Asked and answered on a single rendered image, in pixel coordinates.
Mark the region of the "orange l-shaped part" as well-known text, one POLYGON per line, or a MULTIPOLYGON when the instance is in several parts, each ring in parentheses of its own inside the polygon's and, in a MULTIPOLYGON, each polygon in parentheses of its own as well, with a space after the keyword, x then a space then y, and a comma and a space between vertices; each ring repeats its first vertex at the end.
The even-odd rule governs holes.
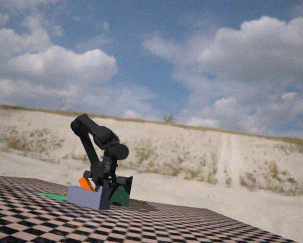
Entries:
POLYGON ((82 189, 88 189, 94 191, 92 184, 90 183, 87 177, 82 177, 82 179, 78 180, 79 184, 81 185, 82 189))

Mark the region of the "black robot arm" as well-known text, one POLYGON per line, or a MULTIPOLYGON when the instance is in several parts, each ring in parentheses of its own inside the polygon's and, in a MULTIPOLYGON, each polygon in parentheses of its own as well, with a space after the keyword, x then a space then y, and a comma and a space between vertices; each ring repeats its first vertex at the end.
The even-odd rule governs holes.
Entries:
POLYGON ((90 119, 86 113, 77 116, 76 119, 72 121, 70 128, 80 137, 83 148, 91 163, 90 169, 95 178, 104 178, 106 175, 112 176, 113 168, 110 163, 102 165, 89 138, 89 133, 93 136, 95 144, 101 148, 101 150, 104 150, 103 159, 114 161, 124 160, 129 154, 128 148, 119 143, 119 137, 112 130, 105 126, 99 126, 90 119))

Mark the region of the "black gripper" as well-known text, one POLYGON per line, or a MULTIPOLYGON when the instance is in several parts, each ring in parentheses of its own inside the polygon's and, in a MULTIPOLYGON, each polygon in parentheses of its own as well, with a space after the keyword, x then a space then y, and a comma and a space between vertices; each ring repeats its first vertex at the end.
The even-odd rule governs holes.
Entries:
POLYGON ((98 190, 100 189, 100 186, 104 185, 104 182, 102 181, 102 179, 112 181, 112 183, 108 184, 109 191, 108 191, 108 195, 107 195, 107 201, 109 201, 110 198, 113 196, 113 193, 116 191, 116 189, 119 186, 121 186, 121 184, 131 185, 132 180, 131 180, 131 178, 124 177, 124 176, 117 176, 116 177, 115 170, 116 170, 116 167, 118 167, 117 161, 103 159, 100 162, 102 162, 102 165, 106 165, 107 163, 110 163, 110 165, 112 165, 113 173, 112 173, 111 178, 109 178, 109 175, 106 175, 106 177, 104 177, 104 178, 101 178, 101 177, 96 177, 95 178, 93 176, 93 172, 88 171, 88 170, 86 170, 83 173, 83 177, 92 178, 91 181, 93 181, 95 186, 96 186, 96 192, 98 192, 98 190))

